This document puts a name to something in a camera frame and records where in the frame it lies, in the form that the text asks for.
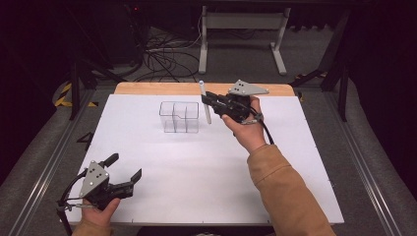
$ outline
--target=white board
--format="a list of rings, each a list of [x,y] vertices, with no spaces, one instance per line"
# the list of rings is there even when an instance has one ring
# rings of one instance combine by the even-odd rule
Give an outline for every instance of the white board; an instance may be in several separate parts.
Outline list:
[[[330,223],[343,217],[303,110],[296,96],[261,96],[265,123],[284,156],[304,178]],[[196,134],[164,133],[159,119],[162,101],[197,101]],[[110,183],[130,180],[140,168],[134,196],[122,200],[114,223],[135,225],[246,224],[269,221],[260,194],[249,175],[248,153],[218,115],[208,124],[196,95],[109,96],[80,172],[92,160],[118,152],[109,168]],[[79,181],[71,197],[77,197]],[[81,211],[67,212],[70,222]]]

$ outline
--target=gray carpet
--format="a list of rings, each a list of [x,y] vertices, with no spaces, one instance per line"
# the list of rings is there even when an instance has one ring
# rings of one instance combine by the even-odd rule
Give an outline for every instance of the gray carpet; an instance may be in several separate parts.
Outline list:
[[[287,84],[298,74],[307,74],[317,68],[331,37],[331,31],[324,29],[288,30],[284,35],[281,54],[288,71],[285,77],[277,73],[273,57],[268,49],[270,38],[276,32],[260,31],[250,40],[238,39],[229,33],[213,34],[208,41],[208,70],[205,75],[197,75],[197,80],[217,83],[234,83],[238,79],[249,83]],[[199,56],[199,47],[188,48],[188,53]],[[191,70],[198,63],[183,55],[176,60]],[[128,70],[118,68],[115,72]],[[140,71],[127,79],[132,81],[149,70]],[[181,79],[191,82],[192,78]],[[172,81],[169,77],[162,81]],[[306,83],[297,91],[303,93],[301,102],[313,137],[322,156],[329,179],[345,219],[344,224],[334,225],[337,235],[387,235],[378,212],[369,197],[369,190],[357,170],[352,150],[340,129],[338,117],[332,112],[328,98],[337,96],[333,92],[321,92],[317,85],[321,79]],[[62,160],[53,178],[45,186],[34,214],[30,215],[26,227],[19,235],[65,235],[64,228],[55,213],[55,202],[61,197],[68,183],[78,174],[86,154],[86,144],[77,139],[88,132],[94,132],[100,114],[109,94],[114,92],[115,83],[99,81],[90,101],[97,101],[97,107],[88,107],[68,140]],[[8,235],[18,219],[30,192],[42,174],[49,158],[54,154],[60,138],[65,133],[70,117],[70,107],[58,107],[49,122],[36,136],[25,151],[5,183],[0,187],[0,235]],[[361,109],[354,85],[349,85],[347,100],[347,125],[357,141],[376,182],[385,197],[390,213],[402,235],[417,235],[417,204],[393,170],[387,155],[378,143]],[[140,227],[116,226],[115,235],[136,235]]]

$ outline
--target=hand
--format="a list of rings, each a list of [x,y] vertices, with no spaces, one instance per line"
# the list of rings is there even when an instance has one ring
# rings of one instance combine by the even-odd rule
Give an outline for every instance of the hand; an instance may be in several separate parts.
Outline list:
[[[251,106],[259,113],[261,112],[259,98],[251,96]],[[222,115],[221,119],[223,120],[224,124],[236,136],[236,139],[239,142],[239,144],[243,148],[245,148],[248,151],[248,153],[252,153],[254,150],[264,146],[267,143],[264,137],[264,128],[261,126],[261,124],[255,123],[252,125],[241,125],[235,122],[228,115]],[[253,119],[254,116],[252,114],[250,114],[247,118],[247,120]]]
[[[83,199],[83,204],[91,205],[91,203],[86,199]],[[83,208],[83,219],[101,227],[109,227],[110,218],[113,215],[114,211],[117,209],[117,207],[119,207],[119,204],[120,199],[114,199],[108,204],[108,206],[103,211],[99,210],[98,208]]]

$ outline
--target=tan sleeve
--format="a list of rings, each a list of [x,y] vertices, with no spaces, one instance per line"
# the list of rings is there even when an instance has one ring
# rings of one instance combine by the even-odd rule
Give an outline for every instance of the tan sleeve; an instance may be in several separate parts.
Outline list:
[[[111,227],[102,227],[82,219],[73,232],[73,236],[110,236],[113,234]]]
[[[277,146],[258,148],[248,165],[276,235],[334,235],[313,194]]]

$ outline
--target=transparent box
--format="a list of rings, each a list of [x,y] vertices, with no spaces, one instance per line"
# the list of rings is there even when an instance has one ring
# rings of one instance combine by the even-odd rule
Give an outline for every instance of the transparent box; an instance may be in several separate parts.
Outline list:
[[[159,117],[165,133],[198,133],[199,103],[162,101]]]

